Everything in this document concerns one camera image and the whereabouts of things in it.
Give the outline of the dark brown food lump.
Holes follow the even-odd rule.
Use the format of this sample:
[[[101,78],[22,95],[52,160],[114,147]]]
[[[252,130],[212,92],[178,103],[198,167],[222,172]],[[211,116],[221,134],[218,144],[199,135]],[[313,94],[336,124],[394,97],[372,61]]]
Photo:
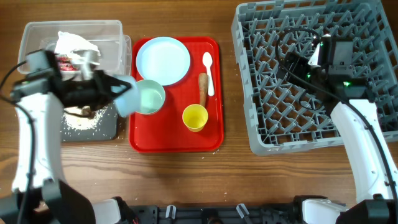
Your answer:
[[[81,117],[92,119],[95,116],[95,112],[90,109],[90,107],[82,108],[81,109]]]

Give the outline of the blue bowl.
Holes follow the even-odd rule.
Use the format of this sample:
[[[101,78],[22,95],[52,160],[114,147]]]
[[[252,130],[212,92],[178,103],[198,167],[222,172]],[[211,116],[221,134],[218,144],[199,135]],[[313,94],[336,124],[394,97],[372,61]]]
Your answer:
[[[114,78],[127,82],[131,88],[114,100],[119,115],[123,118],[138,112],[141,108],[141,92],[135,78],[127,75],[115,75]]]

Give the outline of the white rice pile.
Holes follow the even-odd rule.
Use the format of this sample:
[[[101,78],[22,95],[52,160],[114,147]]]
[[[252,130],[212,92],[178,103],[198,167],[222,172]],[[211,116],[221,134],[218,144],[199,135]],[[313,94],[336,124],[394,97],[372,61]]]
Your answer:
[[[78,131],[96,129],[97,125],[102,120],[102,117],[105,114],[108,107],[106,106],[101,110],[95,111],[95,116],[92,119],[71,115],[71,113],[81,115],[81,109],[82,108],[79,107],[71,107],[65,109],[65,113],[63,115],[63,121],[68,129],[78,130]]]

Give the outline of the red snack wrapper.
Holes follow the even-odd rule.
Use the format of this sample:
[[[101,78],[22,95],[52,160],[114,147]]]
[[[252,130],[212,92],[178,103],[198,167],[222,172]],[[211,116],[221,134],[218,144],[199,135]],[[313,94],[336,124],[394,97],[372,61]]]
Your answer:
[[[59,69],[62,72],[75,72],[78,71],[76,67],[72,64],[72,60],[69,57],[57,57],[57,62]]]

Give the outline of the green bowl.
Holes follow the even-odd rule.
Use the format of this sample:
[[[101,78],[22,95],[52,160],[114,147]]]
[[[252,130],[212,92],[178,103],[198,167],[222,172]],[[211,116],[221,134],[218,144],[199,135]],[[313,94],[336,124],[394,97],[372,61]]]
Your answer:
[[[165,103],[165,90],[163,86],[153,80],[140,80],[137,87],[141,94],[139,114],[150,115],[158,112]]]

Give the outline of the white tissue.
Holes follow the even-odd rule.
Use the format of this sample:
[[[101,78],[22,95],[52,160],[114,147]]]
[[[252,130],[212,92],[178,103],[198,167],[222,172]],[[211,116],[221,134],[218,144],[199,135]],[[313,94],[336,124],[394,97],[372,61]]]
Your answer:
[[[66,55],[69,58],[75,59],[80,58],[76,52],[85,50],[92,50],[98,56],[101,55],[99,48],[95,44],[92,44],[81,36],[58,31],[58,40],[54,50],[56,54]]]

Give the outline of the light blue plate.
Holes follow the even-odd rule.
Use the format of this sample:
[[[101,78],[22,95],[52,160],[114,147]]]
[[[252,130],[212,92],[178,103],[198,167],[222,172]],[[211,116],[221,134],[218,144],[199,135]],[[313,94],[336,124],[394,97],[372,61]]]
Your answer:
[[[190,64],[187,47],[172,37],[150,39],[136,55],[136,68],[140,76],[162,86],[179,82],[188,73]]]

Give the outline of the brown carrot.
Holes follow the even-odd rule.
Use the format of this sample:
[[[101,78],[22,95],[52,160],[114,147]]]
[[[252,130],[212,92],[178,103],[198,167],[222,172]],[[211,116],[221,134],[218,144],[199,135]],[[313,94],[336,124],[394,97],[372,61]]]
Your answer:
[[[208,92],[208,75],[206,73],[201,73],[198,76],[198,86],[200,92],[200,105],[206,106],[206,97]]]

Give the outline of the yellow cup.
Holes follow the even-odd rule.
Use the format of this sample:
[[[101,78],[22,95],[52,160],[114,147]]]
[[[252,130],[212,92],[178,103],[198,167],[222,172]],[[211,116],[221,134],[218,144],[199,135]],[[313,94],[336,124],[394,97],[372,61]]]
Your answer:
[[[182,121],[190,131],[199,132],[208,121],[208,112],[202,105],[189,105],[182,113]]]

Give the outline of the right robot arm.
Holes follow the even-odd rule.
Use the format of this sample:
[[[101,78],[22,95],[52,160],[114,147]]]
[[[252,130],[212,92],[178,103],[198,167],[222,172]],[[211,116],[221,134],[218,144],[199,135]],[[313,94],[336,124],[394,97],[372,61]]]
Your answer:
[[[314,30],[298,28],[284,32],[298,42],[310,38],[315,49],[310,59],[296,53],[281,57],[279,76],[316,96],[340,134],[354,175],[357,204],[346,208],[325,198],[296,201],[304,223],[397,223],[397,167],[377,118],[370,84],[354,77],[353,41]]]

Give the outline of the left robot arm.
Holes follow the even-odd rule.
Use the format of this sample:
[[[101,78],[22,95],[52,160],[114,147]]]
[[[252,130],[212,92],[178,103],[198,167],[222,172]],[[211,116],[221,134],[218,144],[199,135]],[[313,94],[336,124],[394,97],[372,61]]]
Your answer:
[[[92,203],[67,184],[62,168],[60,129],[66,108],[99,110],[113,104],[129,116],[141,103],[136,80],[97,70],[93,51],[80,65],[80,79],[64,79],[56,55],[29,53],[30,73],[15,82],[6,102],[19,118],[19,158],[12,194],[1,199],[5,223],[138,223],[120,197]]]

